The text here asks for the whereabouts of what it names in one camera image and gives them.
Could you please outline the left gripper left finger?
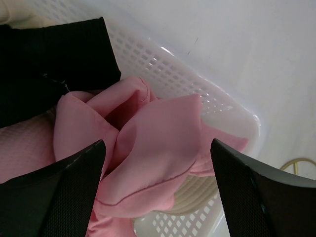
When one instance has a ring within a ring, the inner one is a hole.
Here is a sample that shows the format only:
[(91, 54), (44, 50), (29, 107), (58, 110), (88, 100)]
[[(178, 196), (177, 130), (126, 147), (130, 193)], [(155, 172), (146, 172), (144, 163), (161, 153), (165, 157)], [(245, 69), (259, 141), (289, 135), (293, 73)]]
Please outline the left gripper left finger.
[(99, 140), (0, 186), (2, 237), (83, 237), (105, 161)]

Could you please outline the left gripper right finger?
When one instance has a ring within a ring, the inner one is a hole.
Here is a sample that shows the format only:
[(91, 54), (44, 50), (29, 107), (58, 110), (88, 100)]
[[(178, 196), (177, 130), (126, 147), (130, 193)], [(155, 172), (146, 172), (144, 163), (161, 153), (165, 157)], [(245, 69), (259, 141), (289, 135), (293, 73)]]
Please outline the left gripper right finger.
[(246, 156), (218, 139), (211, 158), (232, 237), (314, 237), (316, 182)]

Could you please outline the pink bucket hat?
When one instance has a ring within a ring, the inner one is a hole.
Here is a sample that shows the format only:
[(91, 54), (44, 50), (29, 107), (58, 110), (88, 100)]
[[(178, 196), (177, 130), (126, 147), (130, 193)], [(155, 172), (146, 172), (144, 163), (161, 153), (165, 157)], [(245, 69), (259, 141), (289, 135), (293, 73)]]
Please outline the pink bucket hat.
[(206, 125), (193, 97), (158, 99), (142, 79), (97, 93), (72, 91), (44, 112), (0, 130), (0, 184), (103, 140), (105, 161), (85, 237), (133, 237), (132, 220), (178, 190), (187, 176), (213, 176), (211, 142), (238, 151), (248, 140)]

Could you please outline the black hat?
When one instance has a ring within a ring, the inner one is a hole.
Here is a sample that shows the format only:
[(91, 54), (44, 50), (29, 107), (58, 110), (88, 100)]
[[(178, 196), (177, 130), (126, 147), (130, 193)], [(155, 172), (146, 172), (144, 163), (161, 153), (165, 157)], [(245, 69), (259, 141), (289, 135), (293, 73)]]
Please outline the black hat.
[(103, 18), (0, 28), (1, 127), (46, 112), (68, 92), (106, 89), (120, 77)]

